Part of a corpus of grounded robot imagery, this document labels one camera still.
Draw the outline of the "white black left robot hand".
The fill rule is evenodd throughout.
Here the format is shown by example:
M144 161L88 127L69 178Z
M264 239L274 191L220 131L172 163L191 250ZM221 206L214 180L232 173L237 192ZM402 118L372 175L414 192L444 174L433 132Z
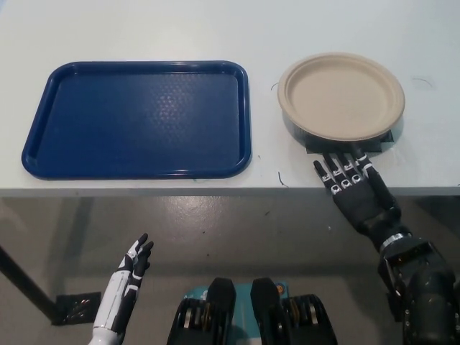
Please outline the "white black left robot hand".
M103 294L94 321L94 328L115 334L124 334L136 304L145 272L150 267L149 258L153 241L145 233L133 243L112 274Z

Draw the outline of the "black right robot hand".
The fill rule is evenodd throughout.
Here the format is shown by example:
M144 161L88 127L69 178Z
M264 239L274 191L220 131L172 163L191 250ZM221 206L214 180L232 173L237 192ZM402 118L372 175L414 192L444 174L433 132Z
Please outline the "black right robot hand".
M325 189L345 219L381 252L389 244L407 236L410 230L401 221L401 209L369 157L358 147L351 159L337 152L313 162Z

